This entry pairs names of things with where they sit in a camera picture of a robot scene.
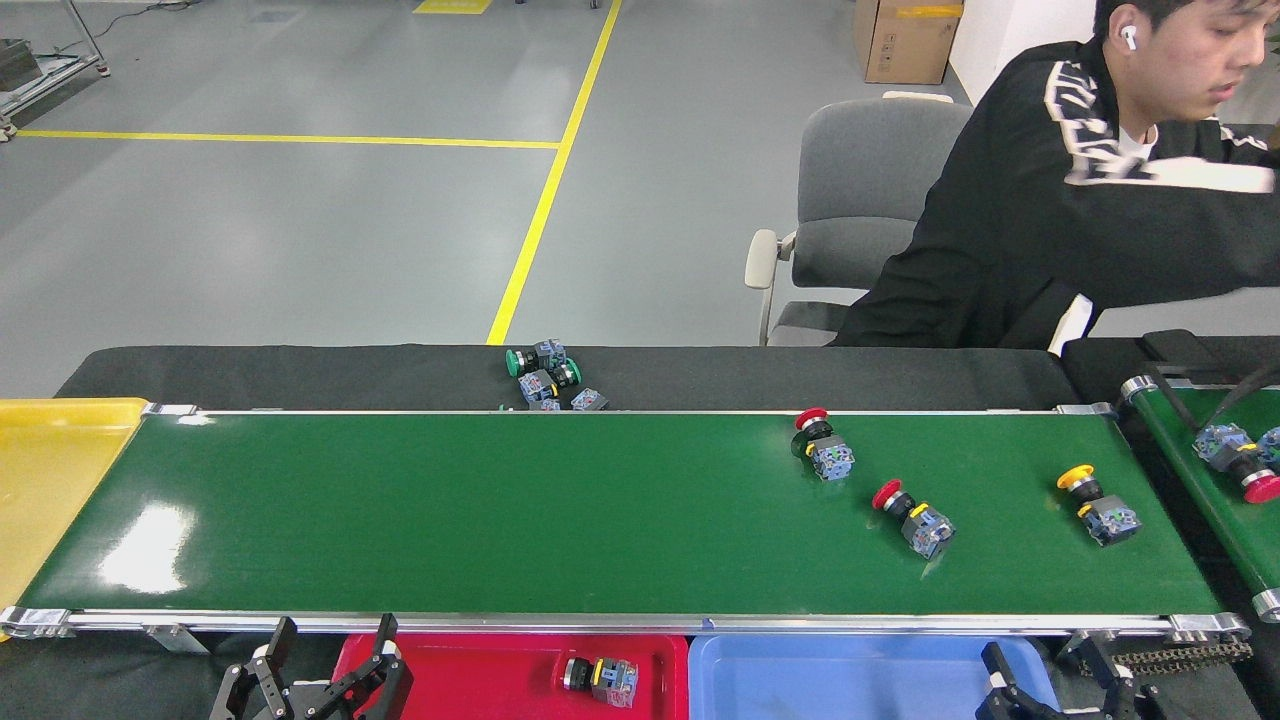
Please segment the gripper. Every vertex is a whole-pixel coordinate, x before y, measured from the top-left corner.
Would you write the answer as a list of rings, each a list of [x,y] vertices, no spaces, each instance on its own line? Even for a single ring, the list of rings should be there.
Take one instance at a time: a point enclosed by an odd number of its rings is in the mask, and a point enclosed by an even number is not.
[[[266,707],[256,719],[398,719],[404,711],[413,674],[396,644],[398,621],[385,612],[374,648],[355,670],[329,683],[294,683],[282,670],[297,641],[292,618],[280,618],[271,639],[247,664],[230,665],[210,710],[211,719],[244,719],[250,696],[260,691]]]

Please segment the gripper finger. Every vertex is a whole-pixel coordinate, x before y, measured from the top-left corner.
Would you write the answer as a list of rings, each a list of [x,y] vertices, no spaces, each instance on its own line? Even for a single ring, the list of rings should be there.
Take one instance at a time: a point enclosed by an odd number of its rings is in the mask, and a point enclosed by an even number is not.
[[[1133,670],[1117,661],[1105,644],[1091,641],[1091,673],[1105,692],[1102,719],[1140,719]]]
[[[988,691],[978,706],[979,719],[1065,719],[1061,711],[1020,689],[997,642],[980,651],[988,674]]]

